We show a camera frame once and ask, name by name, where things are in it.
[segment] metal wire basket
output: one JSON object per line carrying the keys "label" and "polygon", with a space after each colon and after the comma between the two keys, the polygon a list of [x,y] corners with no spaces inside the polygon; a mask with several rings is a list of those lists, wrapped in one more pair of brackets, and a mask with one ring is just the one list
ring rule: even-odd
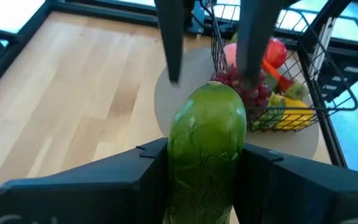
{"label": "metal wire basket", "polygon": [[[215,4],[201,7],[206,12],[205,27],[212,36],[215,71],[227,72],[229,66],[224,46],[230,43],[228,39],[237,29],[240,6]],[[246,107],[247,114],[257,114],[248,116],[251,131],[301,131],[338,111],[357,109],[357,99],[329,56],[327,43],[322,44],[322,36],[314,31],[300,11],[282,10],[274,37],[281,40],[288,50],[286,61],[278,71],[307,86],[309,94],[302,99],[303,106],[292,106],[293,101],[287,102],[288,98],[285,98],[284,106]]]}

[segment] circular tabletop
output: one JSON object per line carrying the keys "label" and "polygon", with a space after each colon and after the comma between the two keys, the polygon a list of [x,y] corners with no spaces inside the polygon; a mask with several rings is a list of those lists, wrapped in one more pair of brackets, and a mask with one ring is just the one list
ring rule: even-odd
{"label": "circular tabletop", "polygon": [[[165,136],[169,136],[175,113],[183,106],[191,92],[210,80],[213,73],[209,48],[195,49],[183,54],[178,86],[170,84],[167,68],[162,71],[155,86],[154,105],[158,124]],[[318,124],[298,132],[248,131],[246,134],[246,143],[307,159],[314,156],[318,139]]]}

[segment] light wood surface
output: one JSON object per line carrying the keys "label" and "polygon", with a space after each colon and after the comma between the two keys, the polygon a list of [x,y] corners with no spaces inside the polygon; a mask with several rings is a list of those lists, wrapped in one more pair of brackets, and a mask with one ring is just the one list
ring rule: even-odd
{"label": "light wood surface", "polygon": [[[185,50],[210,39],[185,38]],[[0,185],[50,175],[162,137],[158,29],[52,13],[0,80]],[[329,162],[319,142],[314,159]]]}

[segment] black metal frame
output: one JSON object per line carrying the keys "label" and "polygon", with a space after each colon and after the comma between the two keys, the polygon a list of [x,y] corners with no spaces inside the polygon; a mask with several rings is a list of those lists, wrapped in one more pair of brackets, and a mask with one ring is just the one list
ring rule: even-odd
{"label": "black metal frame", "polygon": [[[195,6],[193,11],[194,18],[192,25],[187,27],[186,31],[187,33],[191,34],[200,34],[205,31],[205,34],[211,35],[208,30],[204,30],[205,26],[202,26],[202,23],[206,18],[200,8],[200,3],[196,2],[196,4],[198,5]],[[0,78],[3,76],[11,63],[20,54],[22,49],[26,46],[28,41],[33,37],[33,35],[37,32],[37,30],[44,23],[52,11],[158,27],[158,19],[156,16],[157,11],[154,7],[150,6],[112,0],[66,0],[66,2],[47,0],[17,34],[4,32],[2,35],[0,33],[0,39],[8,40],[8,44],[5,47],[0,45]],[[276,34],[279,37],[281,35],[286,37],[290,35],[289,33],[280,30]],[[346,52],[353,50],[354,53],[358,56],[358,42],[333,40],[331,41],[330,48]],[[314,103],[322,103],[323,101],[320,100],[321,99],[313,98]],[[336,139],[336,135],[330,119],[323,114],[320,116],[320,126],[323,130],[326,145],[331,157],[331,162],[334,165],[346,167],[346,162],[342,155],[339,143]]]}

